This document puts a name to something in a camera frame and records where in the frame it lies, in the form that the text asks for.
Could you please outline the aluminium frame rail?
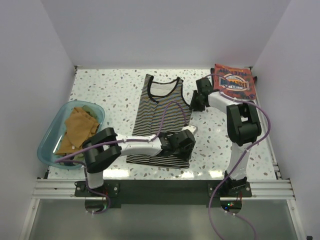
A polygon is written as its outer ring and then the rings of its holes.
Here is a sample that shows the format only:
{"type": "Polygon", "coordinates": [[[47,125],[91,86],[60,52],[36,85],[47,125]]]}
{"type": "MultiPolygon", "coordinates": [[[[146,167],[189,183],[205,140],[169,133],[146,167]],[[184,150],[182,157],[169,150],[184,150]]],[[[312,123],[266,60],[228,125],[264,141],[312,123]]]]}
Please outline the aluminium frame rail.
{"type": "MultiPolygon", "coordinates": [[[[156,82],[183,79],[183,97],[189,102],[196,80],[210,73],[205,69],[85,69],[76,72],[69,95],[71,101],[95,103],[105,111],[102,127],[112,127],[122,135],[132,133],[146,74],[156,82]]],[[[231,141],[227,137],[227,118],[215,108],[192,114],[197,126],[196,145],[188,169],[171,169],[127,163],[118,158],[103,173],[106,180],[221,180],[230,161],[231,141]]],[[[269,138],[250,150],[247,177],[255,199],[291,200],[294,192],[289,180],[283,180],[269,138]]],[[[38,199],[71,199],[75,182],[84,179],[82,169],[51,166],[46,179],[39,179],[32,196],[38,199]]]]}

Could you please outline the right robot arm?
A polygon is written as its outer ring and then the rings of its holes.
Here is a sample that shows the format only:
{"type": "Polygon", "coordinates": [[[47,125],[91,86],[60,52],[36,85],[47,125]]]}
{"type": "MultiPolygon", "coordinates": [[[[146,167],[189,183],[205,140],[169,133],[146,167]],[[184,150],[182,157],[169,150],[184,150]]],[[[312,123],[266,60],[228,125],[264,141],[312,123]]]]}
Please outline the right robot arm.
{"type": "Polygon", "coordinates": [[[222,196],[235,196],[247,184],[247,165],[250,157],[248,149],[262,133],[262,127],[256,106],[250,101],[232,98],[218,89],[214,89],[210,80],[203,77],[196,81],[190,107],[202,112],[208,107],[226,114],[228,138],[232,142],[230,162],[224,172],[224,179],[216,192],[222,196]]]}

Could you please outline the red tank top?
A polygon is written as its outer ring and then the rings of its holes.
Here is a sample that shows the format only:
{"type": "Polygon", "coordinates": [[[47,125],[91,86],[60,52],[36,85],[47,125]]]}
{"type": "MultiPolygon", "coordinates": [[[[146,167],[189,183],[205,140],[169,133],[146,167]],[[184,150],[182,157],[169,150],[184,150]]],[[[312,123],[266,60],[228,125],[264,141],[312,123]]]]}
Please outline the red tank top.
{"type": "Polygon", "coordinates": [[[253,77],[250,68],[236,68],[216,63],[210,69],[211,81],[214,90],[224,92],[232,98],[255,100],[256,77],[253,77]]]}

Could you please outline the black white striped tank top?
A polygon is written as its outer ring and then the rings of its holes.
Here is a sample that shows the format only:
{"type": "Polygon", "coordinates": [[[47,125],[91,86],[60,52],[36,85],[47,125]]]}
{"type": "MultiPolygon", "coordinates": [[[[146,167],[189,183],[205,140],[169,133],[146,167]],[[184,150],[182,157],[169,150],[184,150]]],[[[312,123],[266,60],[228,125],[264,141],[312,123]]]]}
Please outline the black white striped tank top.
{"type": "Polygon", "coordinates": [[[163,83],[145,76],[133,136],[155,135],[159,130],[178,133],[190,123],[192,111],[183,96],[183,82],[180,77],[163,83]]]}

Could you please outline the teal plastic basket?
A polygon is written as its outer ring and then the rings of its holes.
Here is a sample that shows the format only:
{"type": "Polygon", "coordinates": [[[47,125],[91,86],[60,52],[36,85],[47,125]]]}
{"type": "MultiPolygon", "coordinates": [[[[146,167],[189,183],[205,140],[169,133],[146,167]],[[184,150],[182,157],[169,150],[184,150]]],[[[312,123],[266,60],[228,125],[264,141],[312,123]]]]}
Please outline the teal plastic basket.
{"type": "Polygon", "coordinates": [[[37,157],[42,163],[65,170],[76,170],[81,168],[79,164],[69,163],[63,165],[56,163],[56,160],[59,159],[59,156],[56,155],[56,151],[60,147],[66,132],[65,120],[70,116],[75,107],[84,106],[89,107],[96,114],[99,124],[104,122],[105,111],[97,104],[82,100],[73,100],[65,103],[57,112],[37,149],[37,157]]]}

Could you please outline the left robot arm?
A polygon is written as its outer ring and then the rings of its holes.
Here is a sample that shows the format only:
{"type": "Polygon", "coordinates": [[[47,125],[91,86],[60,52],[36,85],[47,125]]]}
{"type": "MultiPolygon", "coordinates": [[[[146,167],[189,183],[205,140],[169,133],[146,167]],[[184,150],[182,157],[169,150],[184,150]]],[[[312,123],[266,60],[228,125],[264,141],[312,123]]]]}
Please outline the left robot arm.
{"type": "Polygon", "coordinates": [[[125,136],[108,127],[82,144],[86,164],[86,191],[99,196],[104,190],[103,171],[121,156],[174,156],[189,160],[198,128],[187,125],[178,133],[161,132],[149,136],[125,136]]]}

